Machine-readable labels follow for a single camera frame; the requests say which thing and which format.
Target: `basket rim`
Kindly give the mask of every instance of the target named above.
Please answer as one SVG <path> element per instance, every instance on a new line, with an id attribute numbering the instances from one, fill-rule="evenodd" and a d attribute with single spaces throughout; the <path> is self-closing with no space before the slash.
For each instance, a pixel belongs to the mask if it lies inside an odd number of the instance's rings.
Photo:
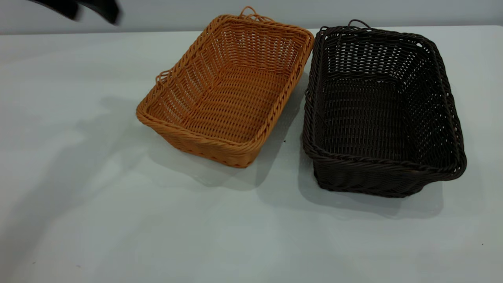
<path id="1" fill-rule="evenodd" d="M 184 66 L 190 63 L 189 58 L 193 57 L 194 54 L 207 43 L 207 41 L 209 40 L 209 36 L 207 35 L 210 34 L 216 28 L 218 28 L 220 25 L 229 22 L 239 22 L 241 24 L 247 24 L 253 26 L 270 27 L 271 29 L 275 30 L 278 27 L 282 27 L 287 28 L 287 30 L 285 31 L 285 33 L 287 34 L 296 33 L 305 37 L 305 41 L 302 44 L 301 48 L 303 52 L 299 54 L 299 57 L 297 58 L 294 66 L 292 67 L 292 72 L 290 73 L 287 83 L 284 85 L 281 92 L 278 93 L 278 96 L 275 102 L 273 103 L 273 107 L 271 108 L 264 124 L 259 128 L 259 130 L 257 130 L 256 134 L 250 140 L 238 143 L 224 138 L 211 137 L 205 134 L 197 133 L 150 115 L 147 111 L 148 108 L 157 102 L 157 99 L 154 96 L 153 91 L 158 90 L 160 88 L 167 88 L 169 87 L 170 82 L 177 80 L 180 74 L 180 70 L 183 69 Z M 204 31 L 197 37 L 195 42 L 185 52 L 182 58 L 171 69 L 161 72 L 156 77 L 156 84 L 154 88 L 152 88 L 152 90 L 138 105 L 136 109 L 136 116 L 140 120 L 141 118 L 143 118 L 149 120 L 151 123 L 157 124 L 157 126 L 162 126 L 163 130 L 167 133 L 179 135 L 181 132 L 183 133 L 184 139 L 188 139 L 198 144 L 206 144 L 206 145 L 210 144 L 217 147 L 225 146 L 225 151 L 232 152 L 235 154 L 253 152 L 262 147 L 266 139 L 269 137 L 272 128 L 274 127 L 280 116 L 278 113 L 281 113 L 283 111 L 283 108 L 286 105 L 285 101 L 288 100 L 293 89 L 297 85 L 297 82 L 302 76 L 304 67 L 311 53 L 313 44 L 314 44 L 313 34 L 307 29 L 295 25 L 288 25 L 275 21 L 255 21 L 247 19 L 243 16 L 236 16 L 236 15 L 227 15 L 227 14 L 220 15 L 215 19 L 213 19 L 208 24 L 208 26 L 204 29 Z"/>
<path id="2" fill-rule="evenodd" d="M 397 160 L 392 160 L 392 159 L 383 159 L 383 158 L 371 158 L 371 157 L 364 157 L 364 156 L 355 156 L 355 155 L 347 155 L 347 154 L 338 154 L 338 153 L 331 153 L 326 151 L 325 149 L 319 147 L 315 142 L 314 142 L 314 124 L 315 124 L 315 108 L 314 108 L 314 101 L 316 95 L 320 95 L 317 93 L 319 91 L 319 86 L 322 83 L 321 82 L 321 76 L 317 75 L 316 73 L 319 74 L 318 70 L 313 67 L 318 67 L 318 69 L 321 69 L 321 64 L 318 63 L 321 58 L 322 54 L 324 51 L 324 48 L 320 47 L 319 45 L 322 44 L 324 41 L 325 37 L 329 34 L 333 33 L 339 33 L 341 31 L 349 31 L 349 33 L 356 32 L 356 33 L 382 33 L 383 37 L 389 36 L 392 38 L 397 38 L 397 37 L 413 37 L 414 39 L 421 41 L 422 45 L 426 45 L 426 47 L 431 50 L 431 55 L 433 57 L 433 63 L 435 64 L 435 68 L 437 70 L 436 76 L 438 80 L 441 82 L 442 85 L 442 92 L 443 92 L 443 102 L 444 102 L 444 107 L 447 110 L 448 113 L 452 114 L 453 117 L 448 115 L 448 121 L 449 121 L 449 129 L 451 130 L 451 135 L 454 138 L 454 147 L 456 149 L 455 152 L 455 161 L 445 167 L 434 167 L 426 164 L 419 164 L 411 161 L 397 161 Z M 428 38 L 419 35 L 419 34 L 413 34 L 413 33 L 400 33 L 400 32 L 395 32 L 395 31 L 387 31 L 387 30 L 381 30 L 381 29 L 374 29 L 374 28 L 359 28 L 359 27 L 354 27 L 354 26 L 337 26 L 337 27 L 322 27 L 320 31 L 316 34 L 315 38 L 315 46 L 314 48 L 319 47 L 319 52 L 315 52 L 313 49 L 313 57 L 311 61 L 311 72 L 309 74 L 309 84 L 308 88 L 305 91 L 305 97 L 306 97 L 306 103 L 304 105 L 304 130 L 302 133 L 303 137 L 303 148 L 306 154 L 312 158 L 314 161 L 320 161 L 320 162 L 330 162 L 330 161 L 341 161 L 344 166 L 347 167 L 358 167 L 359 169 L 363 170 L 372 170 L 372 171 L 386 171 L 389 173 L 400 173 L 400 174 L 407 174 L 411 176 L 419 176 L 422 175 L 426 178 L 430 177 L 435 180 L 451 180 L 451 179 L 456 179 L 457 177 L 461 176 L 463 172 L 466 169 L 466 155 L 464 153 L 464 144 L 463 144 L 463 135 L 461 131 L 461 127 L 458 126 L 457 131 L 459 132 L 458 136 L 459 138 L 456 138 L 456 134 L 454 133 L 454 124 L 453 124 L 453 119 L 455 119 L 459 123 L 459 118 L 456 113 L 456 109 L 454 106 L 454 97 L 452 96 L 452 92 L 450 89 L 449 81 L 447 78 L 447 75 L 445 74 L 445 66 L 442 61 L 442 57 L 440 56 L 440 53 L 437 49 L 437 46 L 434 42 L 430 41 Z M 453 109 L 449 108 L 449 104 L 447 100 L 450 100 L 450 104 L 453 106 Z"/>

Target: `tabletop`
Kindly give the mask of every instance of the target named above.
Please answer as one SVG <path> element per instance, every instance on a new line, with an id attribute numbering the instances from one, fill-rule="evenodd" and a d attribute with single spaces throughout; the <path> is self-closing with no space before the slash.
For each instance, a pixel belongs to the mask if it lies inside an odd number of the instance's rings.
<path id="1" fill-rule="evenodd" d="M 503 27 L 386 29 L 437 44 L 468 159 L 404 199 L 317 186 L 300 140 L 310 61 L 236 169 L 135 117 L 199 32 L 0 36 L 0 281 L 500 281 Z"/>

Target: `dark brown wicker basket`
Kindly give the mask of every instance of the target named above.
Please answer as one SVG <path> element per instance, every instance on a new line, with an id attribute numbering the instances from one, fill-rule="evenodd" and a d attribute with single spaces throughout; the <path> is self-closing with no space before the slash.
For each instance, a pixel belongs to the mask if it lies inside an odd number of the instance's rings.
<path id="1" fill-rule="evenodd" d="M 303 147 L 319 186 L 405 197 L 466 169 L 436 45 L 417 34 L 339 26 L 316 35 Z"/>

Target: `rectangular basket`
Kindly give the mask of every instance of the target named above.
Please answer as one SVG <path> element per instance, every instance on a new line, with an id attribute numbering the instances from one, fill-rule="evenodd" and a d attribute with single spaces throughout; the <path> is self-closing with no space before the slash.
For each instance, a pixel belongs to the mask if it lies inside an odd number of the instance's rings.
<path id="1" fill-rule="evenodd" d="M 303 147 L 321 188 L 405 197 L 466 169 L 444 63 L 421 35 L 339 26 L 316 35 Z"/>
<path id="2" fill-rule="evenodd" d="M 259 154 L 314 41 L 305 29 L 243 12 L 214 19 L 136 111 L 175 148 L 238 168 Z"/>

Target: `white wall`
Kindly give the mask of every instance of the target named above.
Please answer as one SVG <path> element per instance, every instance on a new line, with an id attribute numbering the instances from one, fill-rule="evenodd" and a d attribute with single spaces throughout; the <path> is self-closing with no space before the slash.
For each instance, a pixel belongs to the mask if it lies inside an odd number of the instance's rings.
<path id="1" fill-rule="evenodd" d="M 503 25 L 503 0 L 118 0 L 120 27 L 85 9 L 73 22 L 26 0 L 0 0 L 0 33 L 202 30 L 220 14 L 253 6 L 259 14 L 305 28 L 344 25 L 352 18 L 371 26 Z"/>

